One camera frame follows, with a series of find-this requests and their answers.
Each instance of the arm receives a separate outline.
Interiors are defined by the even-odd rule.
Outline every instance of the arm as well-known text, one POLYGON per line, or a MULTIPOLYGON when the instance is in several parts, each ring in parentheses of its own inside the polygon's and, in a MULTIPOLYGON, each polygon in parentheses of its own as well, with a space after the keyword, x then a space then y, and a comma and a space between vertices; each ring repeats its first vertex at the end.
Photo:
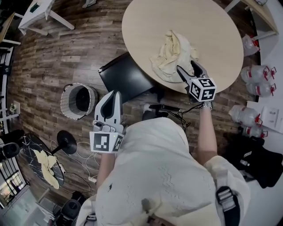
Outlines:
POLYGON ((199 117, 197 160, 201 165, 204 165, 217 155, 217 143, 210 107, 200 109, 199 117))
POLYGON ((115 165, 115 154, 102 154, 96 186, 99 188, 109 176, 115 165))

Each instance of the plastic bottle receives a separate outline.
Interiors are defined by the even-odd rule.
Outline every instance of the plastic bottle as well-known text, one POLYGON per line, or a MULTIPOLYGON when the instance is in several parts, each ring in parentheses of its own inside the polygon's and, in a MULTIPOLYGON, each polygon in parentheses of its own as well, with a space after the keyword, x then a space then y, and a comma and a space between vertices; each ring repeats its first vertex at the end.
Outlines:
POLYGON ((243 105, 234 105, 229 111, 229 115, 234 122, 241 123, 245 126, 262 125, 260 114, 258 114, 255 109, 247 108, 243 105))
POLYGON ((258 126, 253 126, 253 127, 244 126, 243 135, 248 137, 254 136, 254 137, 264 138, 268 136, 268 131, 263 131, 263 129, 261 129, 258 126))
POLYGON ((276 84, 271 85, 268 82, 246 84, 246 87, 250 94, 260 97, 269 97, 276 90, 276 84))
POLYGON ((260 83, 274 79, 276 68, 269 69, 268 66, 251 65, 241 70, 240 75, 246 83, 260 83))

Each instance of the power strip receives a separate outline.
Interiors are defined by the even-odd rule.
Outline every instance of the power strip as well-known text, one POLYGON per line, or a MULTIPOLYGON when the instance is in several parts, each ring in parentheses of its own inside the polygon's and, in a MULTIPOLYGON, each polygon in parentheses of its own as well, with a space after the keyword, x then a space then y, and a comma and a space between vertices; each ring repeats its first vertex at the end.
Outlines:
POLYGON ((96 179, 94 177, 88 177, 88 180, 93 182, 93 183, 96 183, 96 179))

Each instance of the white wall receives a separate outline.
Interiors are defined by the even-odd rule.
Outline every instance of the white wall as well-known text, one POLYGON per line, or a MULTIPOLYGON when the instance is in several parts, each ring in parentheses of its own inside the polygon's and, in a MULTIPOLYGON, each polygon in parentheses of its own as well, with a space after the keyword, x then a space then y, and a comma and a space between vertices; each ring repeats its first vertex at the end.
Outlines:
MULTIPOLYGON (((260 98, 260 103, 283 106, 283 7, 278 0, 268 0, 267 7, 272 13, 280 35, 260 40, 262 64, 276 67, 274 97, 260 98)), ((268 131, 264 147, 283 154, 283 134, 268 131)), ((273 188, 262 189, 257 181, 249 182, 251 202, 243 226, 276 226, 283 217, 283 176, 273 188)))

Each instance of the crumpled towel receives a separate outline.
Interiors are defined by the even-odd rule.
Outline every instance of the crumpled towel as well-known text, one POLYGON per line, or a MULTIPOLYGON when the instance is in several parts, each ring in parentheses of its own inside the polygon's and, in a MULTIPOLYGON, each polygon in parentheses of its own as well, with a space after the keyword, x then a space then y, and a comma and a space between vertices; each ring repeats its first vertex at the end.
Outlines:
POLYGON ((166 42, 162 45, 159 55, 150 57, 153 71, 164 81, 182 83, 177 73, 177 65, 189 74, 194 74, 191 60, 198 60, 198 52, 182 35, 170 30, 166 33, 166 42))

